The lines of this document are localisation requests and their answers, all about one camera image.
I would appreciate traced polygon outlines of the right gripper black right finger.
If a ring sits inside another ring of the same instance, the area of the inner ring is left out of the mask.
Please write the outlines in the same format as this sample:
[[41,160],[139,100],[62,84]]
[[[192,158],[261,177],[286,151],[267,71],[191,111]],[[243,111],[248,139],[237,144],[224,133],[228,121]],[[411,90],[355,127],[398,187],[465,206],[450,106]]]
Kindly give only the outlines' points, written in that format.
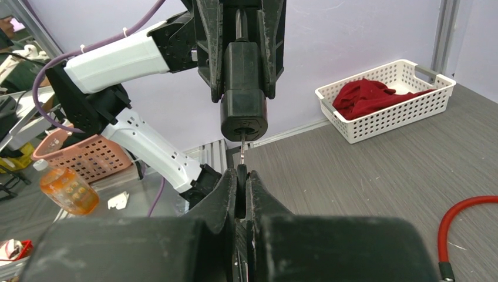
[[397,217],[290,212],[247,178],[250,281],[438,281],[417,229]]

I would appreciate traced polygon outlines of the black-headed key bunch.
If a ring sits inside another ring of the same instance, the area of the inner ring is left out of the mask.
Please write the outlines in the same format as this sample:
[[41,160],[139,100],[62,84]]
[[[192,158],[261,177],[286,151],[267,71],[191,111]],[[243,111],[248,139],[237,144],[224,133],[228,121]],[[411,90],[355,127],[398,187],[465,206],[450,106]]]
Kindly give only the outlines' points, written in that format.
[[246,214],[246,189],[245,184],[247,181],[247,167],[244,164],[245,160],[245,137],[246,130],[240,129],[241,148],[240,148],[240,164],[237,166],[237,202],[235,213],[237,218],[243,219]]

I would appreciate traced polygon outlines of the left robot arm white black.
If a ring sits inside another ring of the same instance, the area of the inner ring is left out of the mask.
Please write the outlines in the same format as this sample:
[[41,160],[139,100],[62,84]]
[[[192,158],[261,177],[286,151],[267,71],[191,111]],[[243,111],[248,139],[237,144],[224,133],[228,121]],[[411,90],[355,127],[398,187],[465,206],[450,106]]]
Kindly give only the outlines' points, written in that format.
[[176,150],[132,109],[127,81],[197,69],[221,106],[221,132],[255,141],[283,73],[285,1],[184,1],[186,10],[148,28],[52,60],[45,73],[76,132],[101,135],[159,172],[191,205],[221,175]]

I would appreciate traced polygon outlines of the black Kaijing padlock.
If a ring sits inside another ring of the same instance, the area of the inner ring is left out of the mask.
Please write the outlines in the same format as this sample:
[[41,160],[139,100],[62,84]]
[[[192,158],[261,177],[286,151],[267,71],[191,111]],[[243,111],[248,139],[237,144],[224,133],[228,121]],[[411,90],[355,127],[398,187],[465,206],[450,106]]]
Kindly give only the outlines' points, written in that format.
[[232,142],[254,141],[268,129],[267,102],[261,86],[260,49],[249,41],[247,13],[235,13],[235,41],[224,52],[221,132]]

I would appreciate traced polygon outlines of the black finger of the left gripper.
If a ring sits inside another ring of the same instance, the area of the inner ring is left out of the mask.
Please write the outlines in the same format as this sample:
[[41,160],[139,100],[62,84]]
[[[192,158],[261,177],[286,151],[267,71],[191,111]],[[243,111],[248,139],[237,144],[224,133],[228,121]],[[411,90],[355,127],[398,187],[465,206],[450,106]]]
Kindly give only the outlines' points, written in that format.
[[222,93],[223,4],[197,0],[193,2],[193,14],[198,74],[209,85],[212,102],[217,103]]
[[276,83],[284,71],[286,0],[262,0],[258,9],[258,34],[263,64],[263,92],[276,96]]

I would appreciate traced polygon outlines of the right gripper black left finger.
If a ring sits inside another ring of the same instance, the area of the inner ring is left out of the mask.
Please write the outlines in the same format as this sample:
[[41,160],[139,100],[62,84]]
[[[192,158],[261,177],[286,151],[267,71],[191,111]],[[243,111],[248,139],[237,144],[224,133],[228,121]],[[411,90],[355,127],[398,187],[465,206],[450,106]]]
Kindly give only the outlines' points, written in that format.
[[42,236],[21,281],[232,281],[237,173],[180,217],[73,218]]

